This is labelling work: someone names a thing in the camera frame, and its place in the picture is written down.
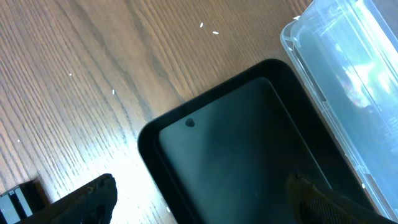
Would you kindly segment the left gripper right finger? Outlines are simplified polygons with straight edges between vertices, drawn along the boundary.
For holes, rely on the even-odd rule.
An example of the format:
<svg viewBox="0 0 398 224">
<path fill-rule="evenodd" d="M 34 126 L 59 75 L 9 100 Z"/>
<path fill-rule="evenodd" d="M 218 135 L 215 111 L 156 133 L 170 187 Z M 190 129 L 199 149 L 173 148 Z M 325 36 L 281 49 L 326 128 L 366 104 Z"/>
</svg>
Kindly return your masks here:
<svg viewBox="0 0 398 224">
<path fill-rule="evenodd" d="M 315 185 L 305 177 L 290 174 L 287 198 L 300 224 L 395 224 L 332 189 Z"/>
</svg>

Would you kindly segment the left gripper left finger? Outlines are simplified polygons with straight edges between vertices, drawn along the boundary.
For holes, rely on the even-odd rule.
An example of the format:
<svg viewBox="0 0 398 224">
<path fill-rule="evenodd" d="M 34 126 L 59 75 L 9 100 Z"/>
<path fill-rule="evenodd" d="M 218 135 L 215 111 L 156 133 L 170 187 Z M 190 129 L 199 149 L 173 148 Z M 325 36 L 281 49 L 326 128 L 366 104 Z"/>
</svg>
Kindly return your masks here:
<svg viewBox="0 0 398 224">
<path fill-rule="evenodd" d="M 117 199 L 114 177 L 103 174 L 20 223 L 110 224 Z"/>
</svg>

